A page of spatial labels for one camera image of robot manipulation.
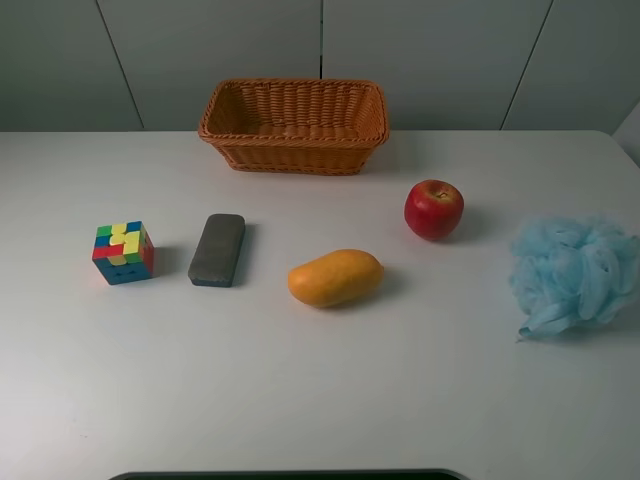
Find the orange wicker basket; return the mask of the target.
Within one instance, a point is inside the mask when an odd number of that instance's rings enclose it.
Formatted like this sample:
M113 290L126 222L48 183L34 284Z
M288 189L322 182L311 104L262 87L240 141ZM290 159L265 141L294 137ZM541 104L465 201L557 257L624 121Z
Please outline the orange wicker basket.
M359 173L389 134L382 89L340 79L225 80L198 128L234 170L325 176Z

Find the multicoloured puzzle cube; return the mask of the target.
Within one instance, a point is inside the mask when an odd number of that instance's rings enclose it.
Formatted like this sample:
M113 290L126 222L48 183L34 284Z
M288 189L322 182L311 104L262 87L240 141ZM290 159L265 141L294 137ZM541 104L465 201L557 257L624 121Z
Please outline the multicoloured puzzle cube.
M99 226L92 261L109 285L149 280L155 247L141 221Z

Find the yellow orange mango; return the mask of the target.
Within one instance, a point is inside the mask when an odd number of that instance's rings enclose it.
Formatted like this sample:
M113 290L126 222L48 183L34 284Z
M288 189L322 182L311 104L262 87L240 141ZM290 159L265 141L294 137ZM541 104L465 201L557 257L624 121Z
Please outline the yellow orange mango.
M384 267L373 255L341 249L293 268L287 286L291 295L303 304L328 308L369 295L383 277Z

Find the grey whiteboard eraser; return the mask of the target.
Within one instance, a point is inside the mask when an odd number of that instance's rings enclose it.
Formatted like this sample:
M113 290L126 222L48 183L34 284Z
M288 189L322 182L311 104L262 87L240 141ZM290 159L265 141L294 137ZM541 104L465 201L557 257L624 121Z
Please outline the grey whiteboard eraser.
M207 218L188 269L193 285L232 286L245 227L245 219L238 214L217 213Z

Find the red apple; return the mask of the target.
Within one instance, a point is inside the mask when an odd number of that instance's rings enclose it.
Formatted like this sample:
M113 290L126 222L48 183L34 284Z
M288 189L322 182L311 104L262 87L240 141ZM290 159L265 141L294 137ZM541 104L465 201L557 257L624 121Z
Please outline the red apple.
M429 179L411 188L405 201L404 218L416 235L438 241L455 230L463 211L464 198L456 187Z

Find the light blue bath loofah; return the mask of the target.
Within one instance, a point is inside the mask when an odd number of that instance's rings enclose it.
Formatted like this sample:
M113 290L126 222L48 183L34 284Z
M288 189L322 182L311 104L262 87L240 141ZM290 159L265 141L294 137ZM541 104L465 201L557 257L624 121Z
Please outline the light blue bath loofah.
M511 254L509 286L526 316L522 339L604 327L639 296L639 237L605 218L532 220Z

